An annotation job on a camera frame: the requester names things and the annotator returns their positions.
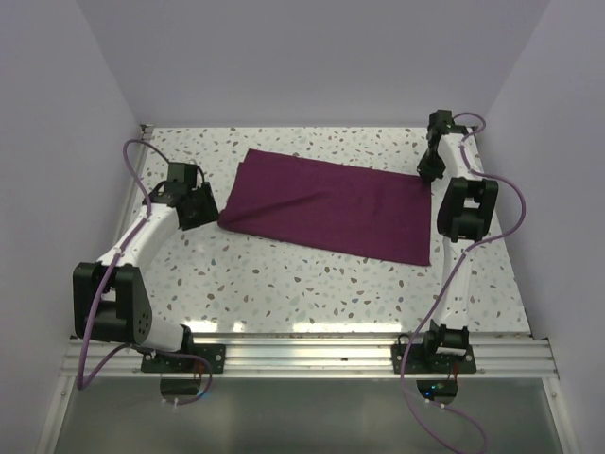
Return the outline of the purple surgical cloth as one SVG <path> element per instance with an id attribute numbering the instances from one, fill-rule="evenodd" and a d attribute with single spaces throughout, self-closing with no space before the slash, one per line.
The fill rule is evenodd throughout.
<path id="1" fill-rule="evenodd" d="M 218 225 L 304 247 L 427 266 L 431 190 L 418 176 L 250 149 Z"/>

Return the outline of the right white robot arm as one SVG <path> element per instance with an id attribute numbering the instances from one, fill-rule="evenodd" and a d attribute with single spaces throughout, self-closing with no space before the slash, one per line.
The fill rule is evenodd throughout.
<path id="1" fill-rule="evenodd" d="M 459 149 L 467 134 L 468 129 L 458 125 L 450 111 L 431 113 L 427 150 L 417 167 L 424 183 L 449 176 L 437 214 L 444 252 L 441 298 L 421 349 L 424 366 L 436 372 L 454 359 L 471 355 L 468 305 L 472 266 L 464 253 L 488 234 L 499 190 L 496 181 L 472 173 L 472 159 Z"/>

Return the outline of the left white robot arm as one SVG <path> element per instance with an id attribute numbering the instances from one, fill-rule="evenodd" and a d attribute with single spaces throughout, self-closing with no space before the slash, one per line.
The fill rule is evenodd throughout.
<path id="1" fill-rule="evenodd" d="M 84 341 L 118 342 L 163 351 L 175 371 L 190 369 L 196 347 L 190 330 L 152 315 L 144 274 L 178 231 L 216 222 L 218 210 L 200 166 L 168 165 L 166 179 L 144 195 L 141 210 L 118 242 L 73 272 L 75 331 Z"/>

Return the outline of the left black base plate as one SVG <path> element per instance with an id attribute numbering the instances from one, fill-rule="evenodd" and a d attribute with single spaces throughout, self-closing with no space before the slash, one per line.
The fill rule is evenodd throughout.
<path id="1" fill-rule="evenodd" d="M 145 353 L 141 371 L 147 374 L 188 374 L 199 371 L 212 371 L 222 374 L 227 357 L 225 344 L 194 343 L 189 353 Z"/>

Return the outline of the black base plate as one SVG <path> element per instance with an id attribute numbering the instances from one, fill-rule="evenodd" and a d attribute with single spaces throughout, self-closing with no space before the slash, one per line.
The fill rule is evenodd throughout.
<path id="1" fill-rule="evenodd" d="M 392 368 L 397 375 L 401 373 L 401 367 L 404 367 L 405 375 L 448 375 L 453 373 L 469 375 L 477 372 L 472 348 L 469 348 L 462 356 L 427 354 L 420 344 L 412 344 L 405 363 L 402 363 L 405 350 L 405 344 L 394 343 L 390 347 Z"/>
<path id="2" fill-rule="evenodd" d="M 227 357 L 225 344 L 194 343 L 189 353 L 145 353 L 141 371 L 147 374 L 188 374 L 199 371 L 212 371 L 222 374 Z"/>

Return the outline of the aluminium mounting rail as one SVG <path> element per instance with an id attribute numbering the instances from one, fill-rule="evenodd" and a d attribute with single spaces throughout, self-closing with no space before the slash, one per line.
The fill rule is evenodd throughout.
<path id="1" fill-rule="evenodd" d="M 194 344 L 213 351 L 225 378 L 395 378 L 407 338 L 396 333 L 197 335 Z M 550 344 L 523 335 L 473 334 L 471 352 L 413 379 L 555 378 Z"/>

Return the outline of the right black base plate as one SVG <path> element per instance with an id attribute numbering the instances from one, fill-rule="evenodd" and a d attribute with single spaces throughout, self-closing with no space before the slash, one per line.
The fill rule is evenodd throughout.
<path id="1" fill-rule="evenodd" d="M 401 373 L 401 367 L 404 367 L 405 375 L 448 375 L 453 373 L 469 375 L 477 372 L 472 348 L 469 348 L 462 356 L 427 354 L 420 344 L 412 344 L 405 363 L 402 363 L 405 350 L 405 344 L 394 343 L 390 347 L 392 368 L 397 375 Z"/>

